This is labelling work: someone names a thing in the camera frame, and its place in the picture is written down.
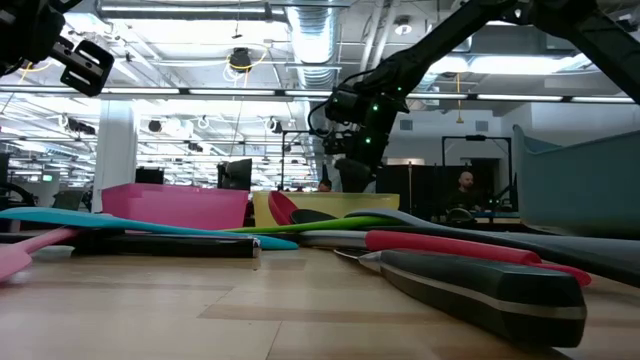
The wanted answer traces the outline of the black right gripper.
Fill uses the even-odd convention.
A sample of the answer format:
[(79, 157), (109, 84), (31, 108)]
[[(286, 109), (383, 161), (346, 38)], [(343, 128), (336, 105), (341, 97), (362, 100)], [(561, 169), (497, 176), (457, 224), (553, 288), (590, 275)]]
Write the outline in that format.
[(386, 133), (362, 127), (357, 131), (329, 133), (322, 140), (327, 155), (344, 154), (334, 167), (338, 170), (342, 191), (363, 193), (375, 180), (371, 169), (377, 169), (386, 148)]

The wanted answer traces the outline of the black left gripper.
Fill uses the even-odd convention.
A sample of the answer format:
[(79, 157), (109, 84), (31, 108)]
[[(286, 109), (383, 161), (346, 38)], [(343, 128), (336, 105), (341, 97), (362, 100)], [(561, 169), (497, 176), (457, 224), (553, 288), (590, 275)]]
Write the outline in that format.
[(110, 53), (83, 40), (77, 47), (60, 35), (61, 14), (0, 14), (0, 76), (11, 74), (26, 62), (53, 58), (65, 65), (60, 81), (87, 96), (101, 93), (113, 66)]

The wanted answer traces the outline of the grey-blue silicone spatula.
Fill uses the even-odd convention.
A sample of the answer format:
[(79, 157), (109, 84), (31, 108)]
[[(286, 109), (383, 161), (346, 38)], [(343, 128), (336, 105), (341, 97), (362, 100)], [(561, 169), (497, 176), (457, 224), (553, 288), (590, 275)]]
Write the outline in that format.
[(431, 223), (399, 210), (384, 208), (356, 210), (347, 216), (389, 219), (391, 227), (401, 232), (529, 250), (545, 260), (640, 288), (640, 241), (637, 240), (468, 230)]

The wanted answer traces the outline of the green silicone spatula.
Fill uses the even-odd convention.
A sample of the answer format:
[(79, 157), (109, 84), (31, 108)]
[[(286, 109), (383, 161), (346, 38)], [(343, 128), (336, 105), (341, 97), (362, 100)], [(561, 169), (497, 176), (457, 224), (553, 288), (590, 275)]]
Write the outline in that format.
[(317, 230), (355, 230), (372, 226), (394, 226), (401, 224), (402, 222), (400, 220), (392, 218), (377, 216), (357, 216), (303, 224), (279, 225), (271, 227), (243, 227), (237, 229), (227, 229), (227, 232), (252, 234), (270, 234), (283, 232), (300, 233), (305, 231)]

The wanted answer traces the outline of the red spoon with steel shaft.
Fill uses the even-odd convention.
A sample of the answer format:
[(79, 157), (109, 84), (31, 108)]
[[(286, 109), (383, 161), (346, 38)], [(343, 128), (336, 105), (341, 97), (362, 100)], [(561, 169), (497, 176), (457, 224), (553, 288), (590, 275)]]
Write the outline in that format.
[(356, 254), (379, 250), (411, 249), (462, 255), (561, 271), (574, 276), (581, 286), (587, 286), (591, 283), (591, 277), (586, 272), (570, 266), (543, 263), (535, 252), (529, 250), (433, 235), (383, 230), (368, 232), (312, 230), (306, 231), (301, 235), (301, 244), (309, 247), (334, 248), (344, 251), (354, 250)]

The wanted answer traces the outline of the teal silicone spatula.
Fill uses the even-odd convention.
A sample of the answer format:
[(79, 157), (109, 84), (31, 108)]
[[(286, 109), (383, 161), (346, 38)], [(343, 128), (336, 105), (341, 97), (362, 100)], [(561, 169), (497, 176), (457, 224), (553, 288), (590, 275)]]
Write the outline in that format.
[(82, 231), (82, 233), (77, 237), (54, 245), (68, 245), (69, 242), (74, 240), (83, 240), (93, 236), (111, 237), (115, 235), (153, 234), (211, 237), (255, 237), (260, 241), (262, 250), (296, 250), (298, 248), (298, 245), (294, 242), (268, 236), (159, 225), (123, 219), (105, 214), (92, 214), (57, 208), (11, 208), (0, 211), (0, 219), (57, 224), (59, 226), (57, 229), (71, 228)]

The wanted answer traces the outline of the pink silicone spatula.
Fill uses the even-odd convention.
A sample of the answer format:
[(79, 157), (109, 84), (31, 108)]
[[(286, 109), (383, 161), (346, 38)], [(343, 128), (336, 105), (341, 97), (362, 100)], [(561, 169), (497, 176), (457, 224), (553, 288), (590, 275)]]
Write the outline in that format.
[(31, 254), (49, 245), (77, 237), (82, 233), (79, 229), (60, 228), (47, 233), (0, 247), (0, 283), (15, 273), (29, 267)]

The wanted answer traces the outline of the black partition screen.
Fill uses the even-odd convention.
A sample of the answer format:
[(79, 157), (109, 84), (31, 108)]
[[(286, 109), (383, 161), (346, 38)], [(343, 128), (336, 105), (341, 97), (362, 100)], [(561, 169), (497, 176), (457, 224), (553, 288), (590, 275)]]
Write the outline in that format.
[(376, 192), (398, 195), (400, 211), (433, 220), (444, 216), (451, 190), (445, 188), (443, 174), (437, 166), (406, 164), (380, 168)]

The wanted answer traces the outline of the black monitor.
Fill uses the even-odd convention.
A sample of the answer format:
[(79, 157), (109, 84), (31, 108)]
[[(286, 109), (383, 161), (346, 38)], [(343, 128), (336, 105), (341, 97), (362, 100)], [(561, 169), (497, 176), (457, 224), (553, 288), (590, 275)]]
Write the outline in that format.
[(221, 162), (217, 165), (217, 187), (221, 189), (246, 190), (251, 187), (252, 160), (243, 159)]
[(144, 167), (137, 168), (135, 173), (135, 182), (145, 184), (163, 184), (164, 171), (162, 169)]

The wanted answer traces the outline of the dark background table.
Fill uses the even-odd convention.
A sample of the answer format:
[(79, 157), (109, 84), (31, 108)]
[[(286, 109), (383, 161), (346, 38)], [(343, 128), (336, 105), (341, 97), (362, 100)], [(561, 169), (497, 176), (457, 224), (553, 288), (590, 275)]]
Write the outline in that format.
[(437, 215), (431, 220), (439, 225), (480, 231), (516, 232), (527, 229), (520, 218), (511, 215), (500, 217), (498, 213), (472, 213), (470, 219), (462, 220), (449, 220), (445, 215)]

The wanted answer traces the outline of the long ceiling light strip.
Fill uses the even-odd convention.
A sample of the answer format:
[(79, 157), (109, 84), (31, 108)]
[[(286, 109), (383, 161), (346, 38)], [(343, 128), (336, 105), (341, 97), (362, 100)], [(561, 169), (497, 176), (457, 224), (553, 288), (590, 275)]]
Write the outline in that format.
[[(39, 94), (39, 95), (80, 95), (80, 92), (66, 86), (0, 85), (0, 93)], [(162, 87), (106, 87), (100, 96), (123, 96), (130, 98), (277, 98), (293, 100), (324, 100), (332, 94), (331, 90), (291, 90), (265, 88), (162, 88)], [(460, 100), (460, 101), (497, 101), (497, 102), (541, 102), (630, 105), (636, 101), (623, 96), (572, 96), (572, 95), (522, 95), (522, 94), (483, 94), (483, 93), (410, 93), (407, 100)]]

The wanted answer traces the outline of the pink plastic bin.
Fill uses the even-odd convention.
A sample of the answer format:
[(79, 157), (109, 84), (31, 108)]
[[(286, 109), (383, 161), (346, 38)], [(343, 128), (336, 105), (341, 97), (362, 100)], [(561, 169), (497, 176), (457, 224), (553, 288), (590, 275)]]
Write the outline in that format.
[(204, 230), (241, 228), (245, 190), (130, 183), (104, 189), (102, 212), (129, 220)]

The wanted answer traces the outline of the black rig frame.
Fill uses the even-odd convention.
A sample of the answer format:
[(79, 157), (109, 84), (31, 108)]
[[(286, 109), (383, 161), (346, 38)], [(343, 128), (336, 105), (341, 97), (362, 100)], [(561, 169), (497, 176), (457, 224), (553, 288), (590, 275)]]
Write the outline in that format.
[(491, 140), (493, 142), (496, 142), (498, 140), (500, 141), (504, 141), (507, 144), (507, 163), (508, 163), (508, 185), (501, 190), (498, 193), (495, 193), (494, 195), (492, 195), (490, 197), (490, 199), (493, 202), (496, 202), (500, 199), (502, 199), (504, 196), (507, 196), (508, 198), (511, 198), (511, 196), (514, 193), (515, 187), (514, 187), (514, 172), (513, 172), (513, 151), (512, 151), (512, 140), (509, 137), (496, 137), (496, 136), (485, 136), (485, 135), (480, 135), (480, 134), (476, 134), (476, 135), (465, 135), (465, 136), (442, 136), (441, 137), (441, 166), (442, 166), (442, 172), (444, 175), (447, 174), (447, 164), (446, 164), (446, 158), (447, 158), (447, 149), (446, 149), (446, 141), (448, 139), (454, 139), (454, 140), (464, 140), (466, 142), (484, 142), (484, 141), (488, 141)]
[[(279, 189), (286, 188), (286, 177), (293, 186), (296, 182), (318, 182), (321, 178), (321, 165), (324, 163), (324, 153), (318, 148), (319, 143), (311, 131), (284, 130), (281, 134), (281, 168)], [(306, 167), (308, 175), (291, 175), (288, 170), (294, 172)]]

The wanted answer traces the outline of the ribbed silver air duct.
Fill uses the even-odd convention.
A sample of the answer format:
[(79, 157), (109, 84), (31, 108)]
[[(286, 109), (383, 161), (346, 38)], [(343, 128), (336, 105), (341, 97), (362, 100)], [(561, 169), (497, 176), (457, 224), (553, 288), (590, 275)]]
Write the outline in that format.
[(304, 89), (329, 89), (336, 71), (326, 67), (334, 59), (340, 11), (329, 7), (289, 7), (294, 58), (302, 67), (296, 69)]

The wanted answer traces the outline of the large black-handled knife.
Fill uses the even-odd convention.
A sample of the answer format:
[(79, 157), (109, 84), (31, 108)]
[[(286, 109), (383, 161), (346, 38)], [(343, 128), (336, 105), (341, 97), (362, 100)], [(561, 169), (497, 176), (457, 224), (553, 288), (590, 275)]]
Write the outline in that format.
[(511, 342), (575, 348), (583, 338), (587, 307), (569, 274), (408, 249), (334, 253), (408, 296)]

